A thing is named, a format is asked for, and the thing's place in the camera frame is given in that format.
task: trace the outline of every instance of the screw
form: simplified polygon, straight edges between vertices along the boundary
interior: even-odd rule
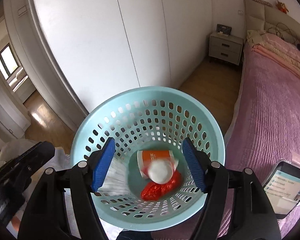
[[[250,169],[250,168],[245,168],[244,172],[249,174],[249,175],[251,175],[253,173],[252,169]]]
[[[78,167],[79,168],[84,168],[85,166],[87,166],[87,162],[86,161],[81,161],[78,163]]]
[[[53,173],[53,168],[47,168],[45,172],[46,174],[50,175],[51,173]]]
[[[220,163],[218,163],[218,162],[212,162],[211,166],[214,167],[214,168],[219,168],[220,167]]]

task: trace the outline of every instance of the light blue plastic basket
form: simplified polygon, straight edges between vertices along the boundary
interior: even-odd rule
[[[71,164],[101,149],[108,137],[116,142],[114,157],[128,166],[131,195],[92,194],[104,221],[128,230],[153,231],[188,219],[204,205],[206,195],[194,184],[181,152],[190,137],[198,150],[224,164],[225,147],[220,128],[211,113],[193,97],[166,87],[144,87],[116,95],[94,109],[77,131]],[[143,201],[141,190],[149,182],[141,178],[136,152],[169,149],[179,159],[181,187],[159,201]]]

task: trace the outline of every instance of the drawer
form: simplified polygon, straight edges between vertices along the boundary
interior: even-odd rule
[[[240,50],[241,50],[241,44],[238,44],[238,43],[235,43],[232,41],[226,41],[226,40],[219,39],[216,37],[211,37],[210,46],[220,47],[222,49],[232,51],[232,52],[235,52],[238,54],[240,54]]]
[[[209,50],[209,56],[216,57],[238,65],[240,54],[225,49],[221,49],[220,47],[211,46]]]

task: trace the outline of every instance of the pink bedspread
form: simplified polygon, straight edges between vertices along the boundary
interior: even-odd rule
[[[259,180],[269,175],[279,159],[300,155],[300,79],[278,63],[244,49],[244,78],[238,117],[226,147],[228,169],[252,168]],[[228,194],[219,236],[226,233],[231,215]],[[172,228],[152,232],[157,240],[189,239],[199,215]],[[300,217],[300,207],[279,220],[284,237]]]

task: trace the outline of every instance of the tablet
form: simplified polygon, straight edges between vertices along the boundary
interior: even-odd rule
[[[280,161],[264,183],[277,219],[285,218],[300,202],[300,168]]]

